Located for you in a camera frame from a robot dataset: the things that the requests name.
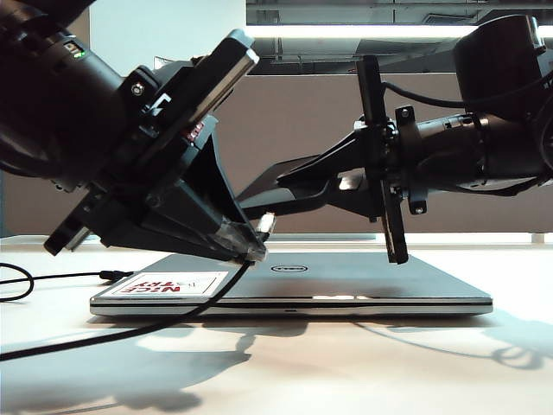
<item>laptop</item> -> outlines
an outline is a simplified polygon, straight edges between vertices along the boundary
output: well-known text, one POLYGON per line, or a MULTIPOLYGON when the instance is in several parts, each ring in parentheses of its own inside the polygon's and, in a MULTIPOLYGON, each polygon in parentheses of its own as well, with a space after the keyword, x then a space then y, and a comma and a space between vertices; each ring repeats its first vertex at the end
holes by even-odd
MULTIPOLYGON (((174 254, 91 298, 99 316, 184 314, 224 286, 238 265, 174 254)), ((385 252, 278 252, 250 268, 202 316, 459 316, 493 310, 488 294, 410 257, 385 252)))

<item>robotic arm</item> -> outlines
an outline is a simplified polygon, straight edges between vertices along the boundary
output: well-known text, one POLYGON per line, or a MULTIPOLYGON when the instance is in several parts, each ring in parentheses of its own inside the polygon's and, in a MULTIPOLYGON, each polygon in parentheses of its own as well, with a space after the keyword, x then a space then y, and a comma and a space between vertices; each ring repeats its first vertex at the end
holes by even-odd
MULTIPOLYGON (((426 213, 436 190, 514 195, 551 176, 553 57, 536 22, 487 23, 455 48, 466 113, 417 123, 385 114, 376 59, 358 62, 364 115, 319 156, 279 163, 239 197, 219 166, 211 111, 257 62, 233 31, 208 56, 121 79, 64 28, 92 3, 0 3, 0 168, 88 194, 46 242, 53 254, 90 232, 106 246, 262 259, 249 220, 332 204, 382 218, 392 262, 407 260, 399 210, 426 213), (475 190, 495 180, 524 181, 475 190)), ((420 99, 413 94, 412 99, 420 99)))
POLYGON ((425 214, 430 192, 513 196, 546 183, 553 168, 553 53, 537 36, 536 20, 488 22, 457 43, 454 58, 461 102, 382 82, 376 58, 365 56, 357 63, 364 115, 354 131, 319 156, 266 170, 238 197, 246 214, 291 214, 328 203, 381 218, 389 260, 401 264, 408 260, 402 200, 411 214, 425 214), (394 122, 385 114, 385 88, 467 112, 417 123, 405 106, 394 122))
POLYGON ((209 114, 257 62, 253 40, 236 30, 194 63, 121 79, 63 27, 89 3, 0 3, 0 167, 88 190, 46 248, 93 232, 106 246, 262 259, 209 114))

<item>bolt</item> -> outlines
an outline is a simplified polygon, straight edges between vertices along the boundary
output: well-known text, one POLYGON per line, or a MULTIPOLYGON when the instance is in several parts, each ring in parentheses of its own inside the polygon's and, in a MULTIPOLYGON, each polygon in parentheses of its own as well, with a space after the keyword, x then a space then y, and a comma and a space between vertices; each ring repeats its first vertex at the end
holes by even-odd
POLYGON ((130 87, 130 91, 135 97, 141 96, 144 93, 144 89, 144 85, 142 85, 140 82, 137 82, 130 87))
POLYGON ((395 144, 399 139, 399 134, 397 130, 389 131, 387 130, 385 132, 385 141, 389 144, 395 144))
POLYGON ((157 195, 148 195, 146 203, 152 208, 158 208, 162 204, 162 199, 157 195))

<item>fluorescent light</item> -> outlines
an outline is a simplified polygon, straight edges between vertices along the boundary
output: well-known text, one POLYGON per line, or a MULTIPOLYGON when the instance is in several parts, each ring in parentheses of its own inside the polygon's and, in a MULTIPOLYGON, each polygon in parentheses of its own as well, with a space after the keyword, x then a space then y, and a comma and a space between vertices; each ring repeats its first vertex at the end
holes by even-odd
MULTIPOLYGON (((458 39, 477 26, 424 25, 262 25, 246 26, 254 38, 289 39, 458 39)), ((553 26, 540 26, 541 37, 553 37, 553 26)))
POLYGON ((313 296, 314 300, 353 300, 354 296, 313 296))
POLYGON ((537 28, 537 34, 544 39, 553 38, 553 26, 540 26, 537 28))

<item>table surface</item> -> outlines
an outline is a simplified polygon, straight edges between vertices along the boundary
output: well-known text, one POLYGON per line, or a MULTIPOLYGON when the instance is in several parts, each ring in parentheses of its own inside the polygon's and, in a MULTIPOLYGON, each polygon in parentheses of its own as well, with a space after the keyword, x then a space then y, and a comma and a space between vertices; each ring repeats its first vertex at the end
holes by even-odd
MULTIPOLYGON (((4 239, 1 261, 44 275, 137 270, 167 255, 90 242, 54 258, 42 249, 43 240, 4 239)), ((383 247, 378 240, 324 240, 276 241, 269 248, 383 247)), ((553 413, 552 246, 415 244, 410 253, 492 294, 494 312, 181 324, 2 362, 2 413, 553 413)), ((3 279, 15 277, 2 269, 3 279)), ((2 288, 3 296, 13 292, 2 288)), ((37 281, 31 296, 2 303, 2 351, 144 324, 91 315, 88 299, 103 289, 96 277, 37 281)))

